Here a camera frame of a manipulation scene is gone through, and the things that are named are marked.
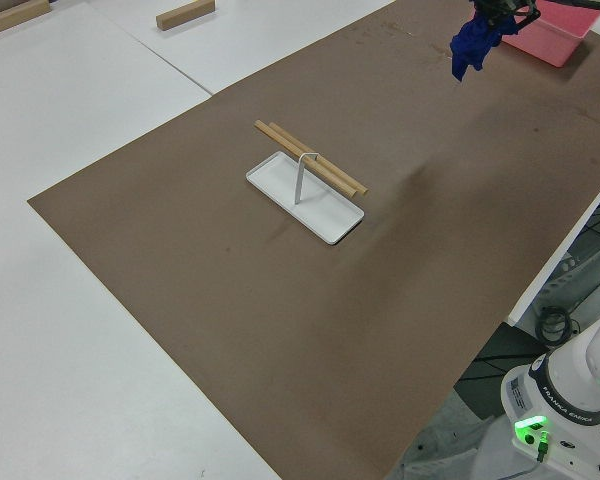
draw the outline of green light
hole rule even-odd
[[[514,426],[516,427],[516,430],[521,430],[523,428],[527,428],[530,427],[531,425],[542,425],[547,421],[547,417],[543,417],[543,416],[537,416],[537,417],[531,417],[528,418],[526,420],[520,420],[519,422],[516,422],[514,424]]]

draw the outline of blue cloth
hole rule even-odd
[[[500,45],[502,35],[517,35],[518,27],[511,15],[506,17],[499,25],[489,26],[487,17],[476,12],[473,20],[464,24],[460,33],[451,40],[451,72],[453,76],[462,81],[469,65],[476,70],[482,70],[482,62],[492,47]]]

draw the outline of brown paper sheet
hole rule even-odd
[[[381,479],[600,190],[600,37],[502,46],[398,1],[31,200],[284,480]],[[334,247],[245,180],[275,121],[370,188]]]

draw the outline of pink plastic bin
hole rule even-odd
[[[540,18],[503,40],[555,67],[562,67],[600,16],[597,10],[537,0]]]

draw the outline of cable connector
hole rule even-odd
[[[540,443],[538,444],[538,462],[544,461],[544,456],[549,451],[549,432],[542,432],[540,434]]]

